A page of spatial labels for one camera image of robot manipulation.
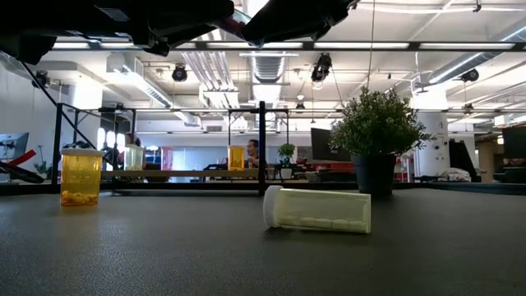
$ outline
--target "pill bottle cap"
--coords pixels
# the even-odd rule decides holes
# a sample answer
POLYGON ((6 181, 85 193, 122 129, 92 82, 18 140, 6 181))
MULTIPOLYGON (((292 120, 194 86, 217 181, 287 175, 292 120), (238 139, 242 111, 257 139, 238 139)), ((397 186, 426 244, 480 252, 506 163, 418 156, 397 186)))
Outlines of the pill bottle cap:
POLYGON ((265 199, 263 200, 263 218, 269 227, 279 227, 275 221, 274 209, 276 197, 281 189, 283 189, 282 186, 273 185, 265 192, 265 199))

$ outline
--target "window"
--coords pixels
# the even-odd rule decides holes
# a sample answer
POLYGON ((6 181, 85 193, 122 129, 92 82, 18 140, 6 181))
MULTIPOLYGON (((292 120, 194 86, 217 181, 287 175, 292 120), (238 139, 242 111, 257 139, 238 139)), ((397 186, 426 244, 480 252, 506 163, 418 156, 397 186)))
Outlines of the window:
POLYGON ((108 143, 108 147, 112 147, 115 145, 115 132, 108 132, 106 134, 106 143, 108 143))
POLYGON ((117 134, 117 150, 119 152, 124 151, 124 145, 126 144, 126 140, 124 140, 123 134, 117 134))
POLYGON ((104 142, 106 141, 106 131, 99 127, 97 130, 97 150, 102 150, 104 148, 104 142))

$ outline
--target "wooden shelf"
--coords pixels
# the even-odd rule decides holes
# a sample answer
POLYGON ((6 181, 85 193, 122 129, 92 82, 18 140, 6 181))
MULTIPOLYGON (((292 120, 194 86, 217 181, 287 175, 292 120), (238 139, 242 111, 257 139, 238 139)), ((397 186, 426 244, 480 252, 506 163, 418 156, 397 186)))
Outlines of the wooden shelf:
POLYGON ((102 171, 102 177, 224 177, 224 178, 257 178, 257 169, 244 171, 204 170, 204 171, 168 171, 168 170, 139 170, 139 171, 102 171))

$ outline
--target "table surface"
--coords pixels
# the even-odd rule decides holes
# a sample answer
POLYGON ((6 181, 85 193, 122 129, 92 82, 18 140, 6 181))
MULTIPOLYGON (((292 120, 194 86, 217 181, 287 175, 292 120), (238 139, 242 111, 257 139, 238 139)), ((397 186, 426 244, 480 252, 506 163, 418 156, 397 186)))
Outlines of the table surface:
POLYGON ((267 229, 259 197, 0 197, 1 295, 525 295, 526 197, 411 189, 372 233, 267 229))

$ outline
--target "person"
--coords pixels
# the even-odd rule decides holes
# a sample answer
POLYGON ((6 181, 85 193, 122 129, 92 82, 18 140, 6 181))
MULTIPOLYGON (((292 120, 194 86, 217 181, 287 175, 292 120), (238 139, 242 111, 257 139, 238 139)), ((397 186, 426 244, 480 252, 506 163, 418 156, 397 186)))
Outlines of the person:
POLYGON ((259 147, 260 142, 258 140, 252 139, 248 141, 247 144, 247 167, 248 168, 259 168, 260 165, 260 156, 259 156, 259 147))

